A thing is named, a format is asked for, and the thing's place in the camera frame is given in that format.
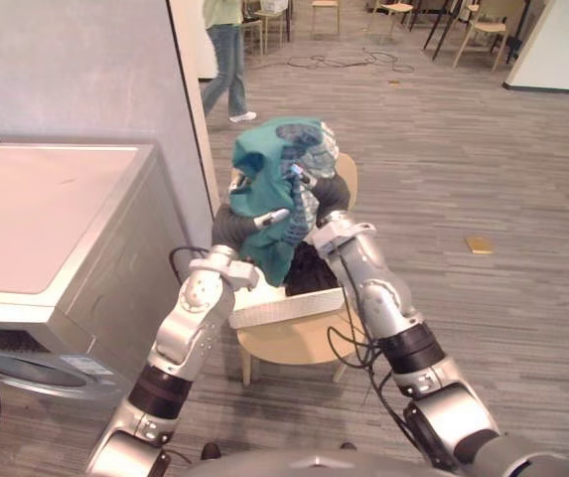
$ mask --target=white plastic basket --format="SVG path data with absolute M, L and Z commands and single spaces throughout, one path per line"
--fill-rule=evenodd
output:
M 268 13 L 280 13 L 288 8 L 288 0 L 260 0 L 260 9 Z
M 228 320 L 233 329 L 328 313 L 344 305 L 341 288 L 286 296 L 283 286 L 270 286 L 259 269 L 258 274 L 260 279 L 253 290 L 242 288 L 235 292 L 235 306 Z

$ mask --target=silver robot arm segment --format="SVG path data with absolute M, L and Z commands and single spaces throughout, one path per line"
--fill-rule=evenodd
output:
M 503 435 L 454 360 L 447 356 L 407 285 L 390 272 L 371 224 L 334 211 L 312 242 L 340 282 L 361 323 L 411 398 L 405 421 L 421 452 L 440 469 L 473 477 L 558 477 L 569 460 L 518 437 Z
M 92 477 L 165 475 L 169 442 L 179 413 L 205 365 L 233 304 L 233 288 L 255 286 L 253 265 L 235 260 L 236 252 L 216 245 L 190 263 L 176 307 L 163 321 L 147 365 L 114 411 L 85 468 Z

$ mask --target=white sneaker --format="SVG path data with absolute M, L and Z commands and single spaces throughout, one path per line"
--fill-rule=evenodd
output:
M 244 114 L 240 116 L 231 116 L 228 120 L 231 122 L 245 122 L 245 121 L 252 121 L 257 117 L 257 114 L 253 111 L 246 111 Z

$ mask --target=label sticker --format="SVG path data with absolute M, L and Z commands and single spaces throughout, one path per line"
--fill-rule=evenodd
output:
M 99 362 L 89 358 L 84 355 L 62 355 L 62 360 L 64 360 L 69 365 L 74 366 L 79 371 L 86 373 L 87 375 L 99 375 L 99 376 L 112 376 L 114 373 L 109 371 Z

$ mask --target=electrical cord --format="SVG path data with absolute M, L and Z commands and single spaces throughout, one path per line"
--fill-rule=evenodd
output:
M 205 253 L 209 252 L 207 248 L 203 248 L 201 246 L 192 246 L 192 245 L 177 246 L 176 248 L 174 248 L 169 252 L 169 263 L 170 265 L 172 265 L 172 270 L 174 271 L 174 276 L 176 276 L 176 279 L 178 280 L 179 286 L 183 286 L 183 280 L 181 279 L 181 274 L 178 271 L 178 267 L 176 266 L 174 257 L 176 256 L 176 253 L 183 250 L 194 251 L 196 253 L 199 253 L 201 256 L 205 256 Z
M 174 449 L 165 449 L 165 453 L 166 454 L 174 454 L 174 455 L 178 455 L 181 459 L 183 459 L 185 462 L 187 462 L 189 465 L 192 465 L 192 459 L 190 459 L 189 457 L 187 457 L 185 454 L 179 452 L 178 450 L 174 450 Z
M 355 295 L 356 308 L 357 308 L 357 310 L 359 310 L 359 313 L 363 313 L 363 308 L 361 307 L 360 297 L 359 297 L 359 293 L 358 293 L 355 281 L 353 280 L 353 276 L 351 275 L 351 272 L 348 269 L 348 267 L 346 265 L 346 261 L 344 260 L 344 257 L 342 256 L 342 253 L 339 250 L 339 248 L 337 248 L 337 254 L 340 258 L 340 262 L 342 264 L 342 267 L 344 268 L 344 271 L 346 272 L 348 280 L 349 280 L 351 287 L 353 289 L 353 292 Z M 390 416 L 392 417 L 392 420 L 394 420 L 397 427 L 401 430 L 401 432 L 403 433 L 405 438 L 410 442 L 410 444 L 412 444 L 416 449 L 419 449 L 419 446 L 416 443 L 416 440 L 412 434 L 412 431 L 408 427 L 407 423 L 392 408 L 392 406 L 388 403 L 388 401 L 385 399 L 385 396 L 383 395 L 383 387 L 387 384 L 389 379 L 392 377 L 392 370 L 390 369 L 390 371 L 383 377 L 380 384 L 378 384 L 376 382 L 376 379 L 374 378 L 374 368 L 373 367 L 374 367 L 374 363 L 376 362 L 378 357 L 382 355 L 382 352 L 380 351 L 378 345 L 375 344 L 375 341 L 372 339 L 367 327 L 365 326 L 364 317 L 362 317 L 363 319 L 360 320 L 360 323 L 361 323 L 361 328 L 363 329 L 363 333 L 365 335 L 365 338 L 367 340 L 367 343 L 361 343 L 356 339 L 355 325 L 353 322 L 353 315 L 351 314 L 351 308 L 348 304 L 348 300 L 346 298 L 346 291 L 345 291 L 343 286 L 342 286 L 342 293 L 344 294 L 344 297 L 346 299 L 346 310 L 348 312 L 348 318 L 349 318 L 349 322 L 350 322 L 352 337 L 351 338 L 346 337 L 346 336 L 344 336 L 343 333 L 341 333 L 336 328 L 329 327 L 328 331 L 327 331 L 329 346 L 331 347 L 331 350 L 333 351 L 333 353 L 335 353 L 335 356 L 345 365 L 349 366 L 350 368 L 359 369 L 359 370 L 364 369 L 367 371 L 368 379 L 370 381 L 370 386 L 374 389 L 374 392 L 376 393 L 378 399 L 381 401 L 381 404 L 383 405 L 385 410 L 390 414 Z M 340 356 L 340 354 L 337 352 L 337 350 L 335 348 L 335 344 L 333 343 L 333 337 L 332 337 L 331 333 L 337 334 L 340 338 L 348 341 L 349 343 L 351 343 L 355 346 L 355 354 L 356 354 L 356 359 L 358 361 L 358 364 L 350 363 L 344 357 Z M 363 358 L 361 357 L 361 355 L 359 353 L 359 347 L 361 347 L 361 346 L 364 346 L 366 348 L 365 355 Z
M 249 70 L 262 70 L 271 67 L 292 67 L 306 70 L 317 70 L 321 67 L 326 68 L 353 68 L 367 67 L 369 65 L 388 66 L 395 73 L 414 73 L 415 69 L 411 65 L 400 65 L 399 57 L 386 52 L 371 52 L 366 47 L 361 49 L 365 56 L 359 62 L 345 63 L 339 60 L 331 60 L 325 55 L 312 55 L 310 57 L 290 57 L 286 62 L 269 63 L 249 68 Z

